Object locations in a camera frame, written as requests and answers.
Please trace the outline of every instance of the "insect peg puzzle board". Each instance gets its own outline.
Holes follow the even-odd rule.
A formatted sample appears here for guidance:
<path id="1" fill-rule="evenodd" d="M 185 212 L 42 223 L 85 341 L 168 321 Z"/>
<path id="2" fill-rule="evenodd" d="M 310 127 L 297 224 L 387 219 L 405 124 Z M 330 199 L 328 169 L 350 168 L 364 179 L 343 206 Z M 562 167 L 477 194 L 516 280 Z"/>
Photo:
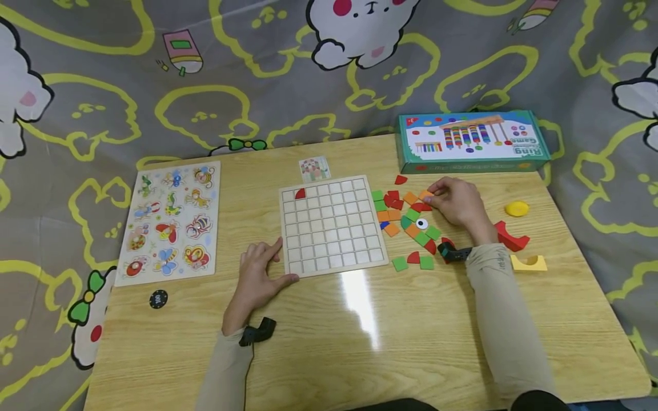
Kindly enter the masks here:
<path id="1" fill-rule="evenodd" d="M 215 273 L 220 162 L 142 171 L 114 285 Z"/>
<path id="2" fill-rule="evenodd" d="M 279 190 L 286 273 L 299 277 L 388 264 L 366 176 Z"/>

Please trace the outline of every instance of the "green square tile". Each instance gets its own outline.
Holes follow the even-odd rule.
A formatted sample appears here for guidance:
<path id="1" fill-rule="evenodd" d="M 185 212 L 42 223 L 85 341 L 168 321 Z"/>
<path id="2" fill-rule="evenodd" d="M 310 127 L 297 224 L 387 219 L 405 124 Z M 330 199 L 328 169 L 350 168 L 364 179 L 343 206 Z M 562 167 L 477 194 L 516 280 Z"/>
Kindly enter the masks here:
<path id="1" fill-rule="evenodd" d="M 416 240 L 416 242 L 417 242 L 418 244 L 420 244 L 420 245 L 422 245 L 423 247 L 425 247 L 425 244 L 427 244 L 427 243 L 429 242 L 430 238 L 427 236 L 427 234 L 425 234 L 425 233 L 423 233 L 423 232 L 421 231 L 420 233 L 418 233 L 418 234 L 416 235 L 416 237 L 414 238 L 414 240 Z"/>
<path id="2" fill-rule="evenodd" d="M 438 240 L 439 237 L 441 237 L 441 230 L 434 226 L 430 226 L 427 231 L 425 231 L 425 234 L 433 240 Z"/>
<path id="3" fill-rule="evenodd" d="M 405 215 L 413 222 L 418 220 L 418 217 L 420 217 L 420 213 L 417 212 L 416 210 L 412 210 L 411 208 L 407 210 L 407 213 Z"/>
<path id="4" fill-rule="evenodd" d="M 433 270 L 434 269 L 434 257 L 431 255 L 424 255 L 420 258 L 420 269 L 421 270 Z"/>
<path id="5" fill-rule="evenodd" d="M 388 207 L 384 204 L 384 200 L 379 200 L 374 202 L 374 209 L 377 211 L 386 211 Z"/>
<path id="6" fill-rule="evenodd" d="M 384 193 L 382 190 L 372 191 L 372 200 L 379 201 L 384 199 Z"/>
<path id="7" fill-rule="evenodd" d="M 407 268 L 409 268 L 409 265 L 407 264 L 407 258 L 406 257 L 394 258 L 392 263 L 393 263 L 393 267 L 395 267 L 395 271 L 398 271 L 398 272 L 400 272 L 402 270 L 406 270 Z"/>

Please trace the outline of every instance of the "wooden grid board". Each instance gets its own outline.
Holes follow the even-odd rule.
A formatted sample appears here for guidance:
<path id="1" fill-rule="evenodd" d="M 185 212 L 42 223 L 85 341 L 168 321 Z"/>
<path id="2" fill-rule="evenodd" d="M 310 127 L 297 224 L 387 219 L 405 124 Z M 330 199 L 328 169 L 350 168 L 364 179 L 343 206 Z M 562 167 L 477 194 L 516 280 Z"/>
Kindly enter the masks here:
<path id="1" fill-rule="evenodd" d="M 388 264 L 366 176 L 279 190 L 286 273 L 321 276 Z"/>

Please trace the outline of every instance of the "googly eye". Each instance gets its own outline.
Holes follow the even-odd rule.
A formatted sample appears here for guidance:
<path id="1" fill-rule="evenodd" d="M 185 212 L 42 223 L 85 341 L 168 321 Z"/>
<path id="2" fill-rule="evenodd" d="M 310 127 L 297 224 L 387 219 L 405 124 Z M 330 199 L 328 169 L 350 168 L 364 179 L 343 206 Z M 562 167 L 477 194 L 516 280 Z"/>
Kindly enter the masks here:
<path id="1" fill-rule="evenodd" d="M 419 218 L 416 220 L 416 227 L 420 228 L 421 230 L 425 230 L 428 226 L 429 224 L 427 224 L 427 220 L 424 218 Z"/>

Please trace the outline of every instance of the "green bow print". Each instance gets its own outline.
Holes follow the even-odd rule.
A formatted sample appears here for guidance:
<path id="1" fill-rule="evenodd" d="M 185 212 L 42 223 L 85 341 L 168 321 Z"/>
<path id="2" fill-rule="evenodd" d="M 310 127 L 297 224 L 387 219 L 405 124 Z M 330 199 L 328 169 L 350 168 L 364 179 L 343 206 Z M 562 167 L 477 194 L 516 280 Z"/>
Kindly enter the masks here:
<path id="1" fill-rule="evenodd" d="M 228 140 L 228 149 L 231 151 L 237 151 L 240 149 L 253 149 L 253 150 L 265 150 L 267 148 L 267 143 L 263 140 L 247 140 L 242 141 L 239 139 L 229 139 Z"/>
<path id="2" fill-rule="evenodd" d="M 98 270 L 92 271 L 87 280 L 87 291 L 82 295 L 82 299 L 76 301 L 76 303 L 71 306 L 71 309 L 68 311 L 68 320 L 79 326 L 87 325 L 91 302 L 96 297 L 96 293 L 98 293 L 104 285 L 105 278 L 101 273 L 99 273 Z"/>

